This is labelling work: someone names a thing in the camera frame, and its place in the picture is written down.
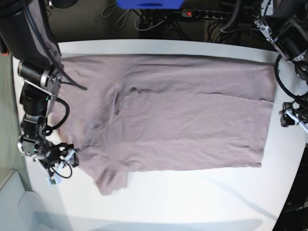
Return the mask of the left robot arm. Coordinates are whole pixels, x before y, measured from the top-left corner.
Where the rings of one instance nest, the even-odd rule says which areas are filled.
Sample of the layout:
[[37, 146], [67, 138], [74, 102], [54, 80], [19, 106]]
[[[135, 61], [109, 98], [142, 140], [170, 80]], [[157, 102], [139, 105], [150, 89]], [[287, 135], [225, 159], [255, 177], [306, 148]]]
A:
[[308, 31], [303, 25], [308, 23], [308, 2], [306, 0], [223, 0], [227, 8], [227, 23], [224, 33], [237, 31], [235, 24], [239, 17], [248, 13], [254, 29], [260, 32], [278, 52], [274, 65], [274, 74], [280, 88], [292, 98], [292, 102], [283, 103], [281, 126], [300, 125], [308, 129], [308, 94], [292, 93], [282, 83], [279, 74], [281, 60], [294, 65], [296, 76], [308, 80]]

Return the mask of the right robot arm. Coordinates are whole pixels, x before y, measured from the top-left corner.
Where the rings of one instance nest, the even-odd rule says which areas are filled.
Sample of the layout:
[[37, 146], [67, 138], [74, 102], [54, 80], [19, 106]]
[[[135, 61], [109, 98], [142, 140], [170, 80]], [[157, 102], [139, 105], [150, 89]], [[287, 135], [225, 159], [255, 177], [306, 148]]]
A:
[[18, 146], [22, 154], [36, 157], [49, 172], [56, 166], [76, 167], [77, 149], [47, 139], [69, 116], [68, 104], [58, 97], [68, 79], [61, 53], [52, 37], [42, 0], [3, 0], [0, 3], [0, 50], [10, 52], [24, 80], [20, 104], [25, 115]]

